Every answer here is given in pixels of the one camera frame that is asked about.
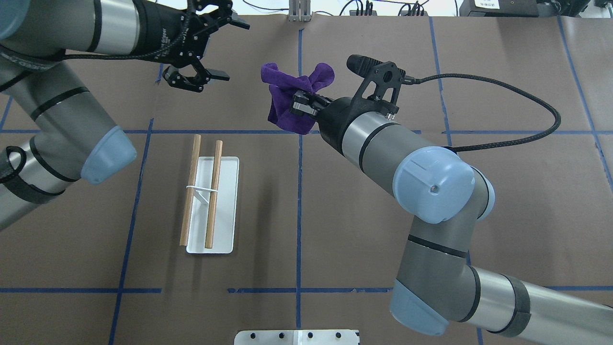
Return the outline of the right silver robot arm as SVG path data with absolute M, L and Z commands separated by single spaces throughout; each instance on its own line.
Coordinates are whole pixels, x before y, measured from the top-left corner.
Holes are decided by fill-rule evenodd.
M 610 345 L 612 308 L 468 264 L 475 225 L 495 203 L 481 171 L 390 120 L 376 101 L 297 91 L 307 115 L 345 159 L 413 215 L 390 313 L 421 334 L 468 323 L 541 345 Z

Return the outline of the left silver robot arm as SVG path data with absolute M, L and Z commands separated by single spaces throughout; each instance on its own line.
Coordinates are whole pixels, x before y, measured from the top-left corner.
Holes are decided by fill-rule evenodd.
M 148 0 L 3 0 L 1 92 L 40 131 L 1 148 L 1 228 L 79 179 L 98 185 L 136 159 L 131 140 L 68 60 L 163 63 L 171 87 L 201 92 L 211 80 L 229 79 L 201 63 L 210 35 L 225 25 L 250 28 L 231 0 L 189 0 L 185 9 Z

